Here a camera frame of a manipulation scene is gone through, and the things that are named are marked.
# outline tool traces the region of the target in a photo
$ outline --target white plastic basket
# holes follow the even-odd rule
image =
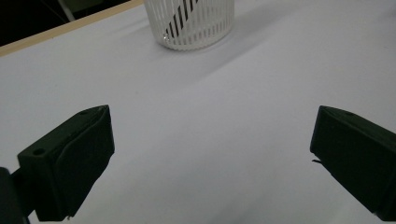
[[[234,0],[145,0],[155,39],[170,49],[215,43],[233,26]]]

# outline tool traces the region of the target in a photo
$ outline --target white table surface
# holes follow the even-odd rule
[[[156,44],[136,7],[1,57],[0,165],[109,104],[116,153],[65,223],[381,223],[309,144],[320,105],[396,131],[396,2],[236,0],[235,14],[196,51]]]

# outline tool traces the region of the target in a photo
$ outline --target dark background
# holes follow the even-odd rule
[[[101,5],[75,12],[74,16],[80,19],[126,1],[106,0]],[[0,0],[0,46],[67,22],[69,20],[56,0]]]

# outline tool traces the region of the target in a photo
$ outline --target white mesh cup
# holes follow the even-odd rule
[[[234,0],[145,0],[155,39],[170,49],[198,49],[227,35]]]

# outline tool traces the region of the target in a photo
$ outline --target screw hole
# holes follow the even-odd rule
[[[38,149],[33,151],[33,155],[39,156],[39,155],[44,154],[44,152],[46,152],[46,150],[44,148],[38,148]]]

